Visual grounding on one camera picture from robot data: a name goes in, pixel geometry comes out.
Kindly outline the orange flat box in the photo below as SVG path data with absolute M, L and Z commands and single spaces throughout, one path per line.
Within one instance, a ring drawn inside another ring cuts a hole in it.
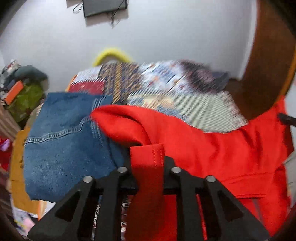
M 4 99 L 7 105 L 10 105 L 16 96 L 23 90 L 23 82 L 18 81 L 7 93 L 6 98 Z

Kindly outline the patchwork patterned bedspread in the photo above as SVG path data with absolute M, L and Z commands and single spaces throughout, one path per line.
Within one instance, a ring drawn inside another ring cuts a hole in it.
M 111 62 L 78 72 L 67 91 L 106 94 L 113 103 L 153 109 L 208 133 L 226 133 L 247 124 L 226 91 L 229 80 L 227 72 L 192 61 Z

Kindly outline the red plush toy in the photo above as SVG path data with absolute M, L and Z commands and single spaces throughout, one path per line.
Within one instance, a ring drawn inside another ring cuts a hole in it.
M 0 142 L 0 164 L 1 168 L 8 171 L 12 153 L 12 142 L 8 138 L 1 137 Z

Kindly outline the folded blue jeans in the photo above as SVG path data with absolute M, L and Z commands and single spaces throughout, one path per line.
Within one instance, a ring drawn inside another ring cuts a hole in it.
M 125 163 L 126 150 L 90 114 L 108 95 L 52 92 L 25 141 L 23 176 L 32 200 L 57 202 L 85 176 L 101 178 Z

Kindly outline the small black wall monitor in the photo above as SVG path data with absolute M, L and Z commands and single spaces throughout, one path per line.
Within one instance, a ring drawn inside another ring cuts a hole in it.
M 127 0 L 83 0 L 82 4 L 85 18 L 127 8 Z

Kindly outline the green patterned storage box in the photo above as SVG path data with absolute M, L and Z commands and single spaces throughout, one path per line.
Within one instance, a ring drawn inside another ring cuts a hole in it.
M 32 83 L 25 85 L 6 109 L 18 123 L 31 114 L 44 96 L 44 90 L 40 84 Z

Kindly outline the red zip jacket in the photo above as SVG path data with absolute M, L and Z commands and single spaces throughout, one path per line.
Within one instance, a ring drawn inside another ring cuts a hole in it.
M 288 214 L 284 161 L 293 152 L 290 128 L 278 119 L 281 98 L 248 125 L 205 133 L 148 108 L 106 105 L 91 117 L 102 132 L 130 149 L 138 185 L 127 211 L 126 240 L 176 240 L 177 204 L 163 195 L 165 157 L 193 176 L 216 177 L 274 235 Z

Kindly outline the brown wooden wardrobe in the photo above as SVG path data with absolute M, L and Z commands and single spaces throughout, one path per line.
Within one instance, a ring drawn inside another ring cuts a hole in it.
M 251 120 L 288 92 L 295 74 L 295 31 L 274 1 L 257 1 L 257 24 L 242 79 L 230 92 L 241 114 Z

